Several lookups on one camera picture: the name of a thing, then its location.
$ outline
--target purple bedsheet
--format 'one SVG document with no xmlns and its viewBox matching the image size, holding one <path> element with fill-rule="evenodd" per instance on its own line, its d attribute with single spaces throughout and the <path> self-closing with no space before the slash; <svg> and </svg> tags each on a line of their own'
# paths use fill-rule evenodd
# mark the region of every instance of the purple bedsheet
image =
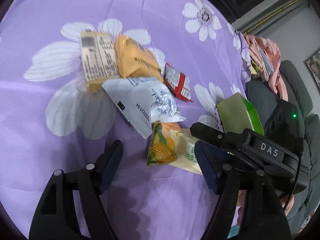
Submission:
<svg viewBox="0 0 320 240">
<path fill-rule="evenodd" d="M 0 201 L 28 236 L 51 174 L 94 162 L 107 141 L 124 143 L 113 185 L 102 196 L 119 240 L 200 239 L 217 196 L 201 175 L 146 166 L 147 140 L 104 92 L 77 78 L 79 32 L 124 33 L 190 77 L 187 119 L 221 129 L 215 104 L 244 94 L 250 79 L 243 37 L 207 0 L 15 0 L 0 24 Z M 84 234 L 84 220 L 79 216 Z"/>
</svg>

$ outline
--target white plastic wrapper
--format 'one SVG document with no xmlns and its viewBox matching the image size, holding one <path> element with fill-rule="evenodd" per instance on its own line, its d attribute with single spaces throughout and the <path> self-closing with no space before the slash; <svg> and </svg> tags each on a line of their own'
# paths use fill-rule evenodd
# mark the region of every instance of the white plastic wrapper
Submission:
<svg viewBox="0 0 320 240">
<path fill-rule="evenodd" d="M 143 138 L 152 134 L 152 123 L 185 120 L 167 86 L 155 77 L 110 79 L 102 87 Z"/>
</svg>

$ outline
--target screw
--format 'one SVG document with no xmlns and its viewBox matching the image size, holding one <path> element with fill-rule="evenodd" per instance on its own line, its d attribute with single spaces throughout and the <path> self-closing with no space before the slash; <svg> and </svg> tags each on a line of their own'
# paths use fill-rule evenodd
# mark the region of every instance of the screw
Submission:
<svg viewBox="0 0 320 240">
<path fill-rule="evenodd" d="M 258 174 L 259 176 L 263 176 L 263 175 L 264 175 L 264 171 L 263 171 L 263 170 L 257 170 L 257 174 Z"/>
<path fill-rule="evenodd" d="M 91 171 L 91 170 L 94 169 L 94 164 L 93 164 L 93 163 L 89 163 L 89 164 L 86 165 L 85 168 L 86 168 L 88 171 Z"/>
<path fill-rule="evenodd" d="M 226 163 L 223 165 L 223 169 L 226 170 L 226 171 L 230 171 L 232 169 L 231 165 Z"/>
<path fill-rule="evenodd" d="M 59 175 L 61 175 L 61 173 L 62 173 L 62 170 L 55 170 L 53 174 L 55 176 L 59 176 Z"/>
</svg>

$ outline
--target nutrition label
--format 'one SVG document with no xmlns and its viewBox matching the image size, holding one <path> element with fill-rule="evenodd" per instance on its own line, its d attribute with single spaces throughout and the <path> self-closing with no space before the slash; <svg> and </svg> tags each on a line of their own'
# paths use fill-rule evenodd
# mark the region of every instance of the nutrition label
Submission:
<svg viewBox="0 0 320 240">
<path fill-rule="evenodd" d="M 172 67 L 167 67 L 165 70 L 165 78 L 168 80 L 170 86 L 175 89 L 179 84 L 180 72 Z"/>
<path fill-rule="evenodd" d="M 107 33 L 81 33 L 81 56 L 86 81 L 120 78 L 112 37 Z"/>
</svg>

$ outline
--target framed picture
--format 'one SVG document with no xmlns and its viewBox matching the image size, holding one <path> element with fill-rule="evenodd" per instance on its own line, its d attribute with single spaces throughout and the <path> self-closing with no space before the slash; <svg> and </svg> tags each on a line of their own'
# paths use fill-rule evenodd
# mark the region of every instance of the framed picture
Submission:
<svg viewBox="0 0 320 240">
<path fill-rule="evenodd" d="M 320 91 L 320 50 L 306 61 Z"/>
</svg>

